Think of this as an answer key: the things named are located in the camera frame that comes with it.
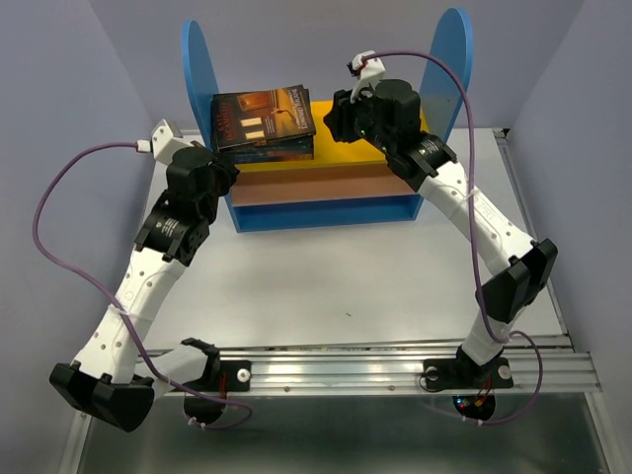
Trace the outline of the Little Women floral book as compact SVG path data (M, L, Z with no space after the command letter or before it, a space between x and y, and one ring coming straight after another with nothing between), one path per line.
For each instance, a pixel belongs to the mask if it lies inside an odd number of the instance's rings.
M313 159L314 146L307 143L289 146L238 147L224 151L223 155L239 163L302 161Z

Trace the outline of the A Tale of Two Cities book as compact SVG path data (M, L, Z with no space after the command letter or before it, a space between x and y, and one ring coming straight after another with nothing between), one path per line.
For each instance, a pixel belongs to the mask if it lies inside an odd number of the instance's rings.
M314 156L311 153L298 154L237 154L230 155L236 164L267 164L312 161Z

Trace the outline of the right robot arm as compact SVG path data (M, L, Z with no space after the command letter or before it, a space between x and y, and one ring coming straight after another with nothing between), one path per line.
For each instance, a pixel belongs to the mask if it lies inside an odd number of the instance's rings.
M490 279L475 291L479 313L454 362L460 382L478 384L500 356L515 320L545 287L556 245L515 227L473 186L456 153L423 131L421 98L408 82L380 80L358 94L340 90L324 123L335 141L364 140L382 152L391 172L469 240L473 263L488 269Z

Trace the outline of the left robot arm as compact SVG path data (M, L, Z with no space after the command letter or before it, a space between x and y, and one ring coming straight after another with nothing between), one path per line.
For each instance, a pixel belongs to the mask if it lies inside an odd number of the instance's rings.
M232 162L203 146L176 151L167 187L134 239L125 275L103 319L69 363L57 364L49 382L73 408L126 433L136 430L154 401L174 390L226 387L217 347L182 340L150 358L142 345L159 309L209 236L220 198L236 183Z

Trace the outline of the blue wooden bookshelf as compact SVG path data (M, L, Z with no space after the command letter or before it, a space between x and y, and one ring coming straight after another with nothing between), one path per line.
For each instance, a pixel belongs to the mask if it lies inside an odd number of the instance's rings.
M211 100L219 93L203 32L184 23L181 54L185 84L201 140L212 148ZM443 61L469 87L473 33L464 8L439 19L430 55ZM423 129L447 141L463 100L452 80L430 63L419 90ZM323 123L331 102L312 103L315 157L310 161L240 165L226 204L238 232L415 220L423 199L387 168L383 155L365 142L335 143Z

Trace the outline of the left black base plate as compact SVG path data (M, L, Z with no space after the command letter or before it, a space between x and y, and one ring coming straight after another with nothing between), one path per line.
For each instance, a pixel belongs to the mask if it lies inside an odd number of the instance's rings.
M208 365L200 378L174 387L184 394L183 410L190 426L205 430L228 430L240 427L253 416L245 402L230 400L230 393L250 391L252 363L247 359L223 360Z

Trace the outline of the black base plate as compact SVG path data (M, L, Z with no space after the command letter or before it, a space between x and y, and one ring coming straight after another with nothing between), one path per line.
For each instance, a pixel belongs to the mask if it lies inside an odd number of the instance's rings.
M485 366L471 365L457 357L430 358L423 362L418 384L429 393L452 391L456 414L465 421L483 425L491 421L496 411L494 391L512 389L514 379L504 357Z
M200 378L174 387L184 394L183 410L190 426L205 430L228 430L240 427L253 416L245 402L230 400L230 393L250 391L252 363L247 359L223 360L208 365Z

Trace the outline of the aluminium mounting rail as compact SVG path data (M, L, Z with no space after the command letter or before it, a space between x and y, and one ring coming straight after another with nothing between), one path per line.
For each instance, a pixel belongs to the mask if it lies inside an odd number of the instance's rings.
M597 392L600 383L587 354L569 349L532 351L513 347L501 356L508 362L514 387L502 393ZM418 384L423 362L430 358L454 358L448 348L323 348L303 350L222 351L223 360L247 359L252 363L250 397L413 396L429 393ZM157 368L183 384L197 380L205 369L198 350L178 349L152 356Z

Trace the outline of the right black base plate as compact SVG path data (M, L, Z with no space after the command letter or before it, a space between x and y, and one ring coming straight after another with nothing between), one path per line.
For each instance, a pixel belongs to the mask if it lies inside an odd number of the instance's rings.
M465 421L483 425L491 421L496 411L494 391L512 389L514 379L504 357L485 366L471 365L457 357L430 358L423 362L418 384L429 393L452 391L456 414Z

